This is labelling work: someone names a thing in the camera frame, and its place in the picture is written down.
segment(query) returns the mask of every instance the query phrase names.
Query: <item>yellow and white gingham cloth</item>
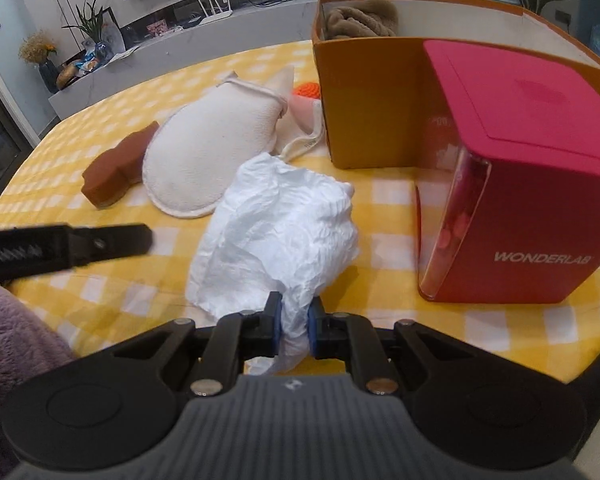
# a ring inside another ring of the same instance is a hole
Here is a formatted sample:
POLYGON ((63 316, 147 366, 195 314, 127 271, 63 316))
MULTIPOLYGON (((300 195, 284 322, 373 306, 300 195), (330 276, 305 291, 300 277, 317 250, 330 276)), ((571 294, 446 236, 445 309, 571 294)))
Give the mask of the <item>yellow and white gingham cloth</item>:
MULTIPOLYGON (((177 317, 204 321, 198 309, 187 305, 184 290, 190 261, 208 223, 208 217, 185 220, 161 213, 143 186, 98 211, 80 193, 84 169, 132 131, 153 120, 162 122, 198 99, 229 71, 262 82, 288 63, 296 67, 296 83, 317 81, 311 43, 306 41, 204 62, 75 114, 56 126, 22 165, 0 199, 0 228, 144 222, 155 234, 149 256, 12 286, 78 354, 95 352, 177 317)), ((328 311, 362 314, 382 327, 414 318, 561 380, 576 376, 600 352, 600 269, 559 306, 427 303, 416 287, 411 170, 336 170, 324 147, 294 163, 350 182, 356 189, 353 220, 360 229, 360 256, 322 294, 328 311)), ((342 369, 335 362, 306 360, 296 373, 342 369)))

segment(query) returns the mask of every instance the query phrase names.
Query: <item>white plastic bag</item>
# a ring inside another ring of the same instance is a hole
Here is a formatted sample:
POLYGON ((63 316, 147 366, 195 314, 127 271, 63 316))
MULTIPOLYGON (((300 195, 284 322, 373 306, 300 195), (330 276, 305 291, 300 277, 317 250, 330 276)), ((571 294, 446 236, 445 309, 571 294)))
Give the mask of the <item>white plastic bag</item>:
POLYGON ((283 295, 280 355, 250 373, 289 370, 308 352, 307 307, 358 254, 353 186, 267 153, 245 162, 189 269, 186 297, 216 318, 283 295))

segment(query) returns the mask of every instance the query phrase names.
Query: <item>silver bolt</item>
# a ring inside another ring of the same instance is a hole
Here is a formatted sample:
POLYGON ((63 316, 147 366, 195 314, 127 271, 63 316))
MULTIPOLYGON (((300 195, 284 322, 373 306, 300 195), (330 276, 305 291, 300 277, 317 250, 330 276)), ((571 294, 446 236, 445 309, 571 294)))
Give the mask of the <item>silver bolt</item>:
POLYGON ((222 391, 222 383, 215 379, 200 379, 191 383, 190 388, 199 397, 213 397, 222 391))
POLYGON ((393 379, 376 378, 366 384, 366 389, 374 395, 391 395, 398 391, 398 383, 393 379))

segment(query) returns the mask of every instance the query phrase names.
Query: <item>red box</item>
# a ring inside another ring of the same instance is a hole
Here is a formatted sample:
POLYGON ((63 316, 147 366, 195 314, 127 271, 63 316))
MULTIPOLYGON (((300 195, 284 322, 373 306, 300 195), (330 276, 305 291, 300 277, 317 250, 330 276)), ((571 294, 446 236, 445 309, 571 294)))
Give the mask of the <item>red box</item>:
POLYGON ((600 96, 574 70, 427 41, 418 284, 453 303, 559 303, 600 266, 600 96))

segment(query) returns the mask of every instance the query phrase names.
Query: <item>dark vase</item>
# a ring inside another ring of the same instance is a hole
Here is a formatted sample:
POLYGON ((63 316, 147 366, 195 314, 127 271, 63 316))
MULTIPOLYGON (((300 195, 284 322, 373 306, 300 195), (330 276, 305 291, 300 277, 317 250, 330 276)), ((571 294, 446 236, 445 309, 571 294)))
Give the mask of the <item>dark vase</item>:
POLYGON ((113 57, 113 50, 106 41, 99 41, 96 43, 95 51, 96 59, 102 64, 107 64, 113 57))
POLYGON ((40 70, 42 81, 45 82, 46 89, 52 94, 57 93, 58 86, 56 86, 56 81, 58 81, 58 76, 60 73, 58 72, 56 66, 51 62, 50 59, 47 59, 44 63, 40 63, 38 65, 38 69, 40 70))

